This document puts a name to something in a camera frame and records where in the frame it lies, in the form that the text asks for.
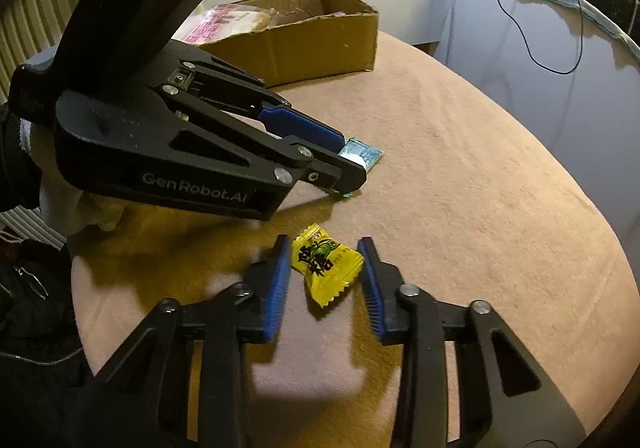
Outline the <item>brown cardboard box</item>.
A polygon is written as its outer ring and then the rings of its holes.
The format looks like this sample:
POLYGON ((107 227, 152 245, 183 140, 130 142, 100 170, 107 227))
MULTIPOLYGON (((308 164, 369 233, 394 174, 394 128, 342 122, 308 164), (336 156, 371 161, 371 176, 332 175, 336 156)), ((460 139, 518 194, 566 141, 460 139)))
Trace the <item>brown cardboard box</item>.
POLYGON ((242 0, 228 8, 235 26, 242 12, 260 19, 198 47, 266 86, 374 68, 378 11, 363 0, 242 0))

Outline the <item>yellow candy packet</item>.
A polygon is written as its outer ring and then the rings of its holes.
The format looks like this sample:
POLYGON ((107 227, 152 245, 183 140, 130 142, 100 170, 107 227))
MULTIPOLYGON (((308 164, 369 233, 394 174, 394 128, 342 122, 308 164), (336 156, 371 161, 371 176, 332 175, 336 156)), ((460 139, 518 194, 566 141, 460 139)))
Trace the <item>yellow candy packet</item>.
POLYGON ((293 241, 292 267, 302 274, 311 298, 329 306, 357 279, 363 256, 332 238, 319 224, 306 227, 293 241))

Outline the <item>teal candy packet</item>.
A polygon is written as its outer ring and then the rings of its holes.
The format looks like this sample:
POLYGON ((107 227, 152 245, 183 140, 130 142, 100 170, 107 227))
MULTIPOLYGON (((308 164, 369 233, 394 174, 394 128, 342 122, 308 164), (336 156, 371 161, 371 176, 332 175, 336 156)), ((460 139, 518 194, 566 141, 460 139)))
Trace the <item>teal candy packet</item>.
POLYGON ((360 164, 367 173, 370 173, 383 158, 384 151, 368 145, 356 137, 350 137, 338 154, 347 160, 360 164))

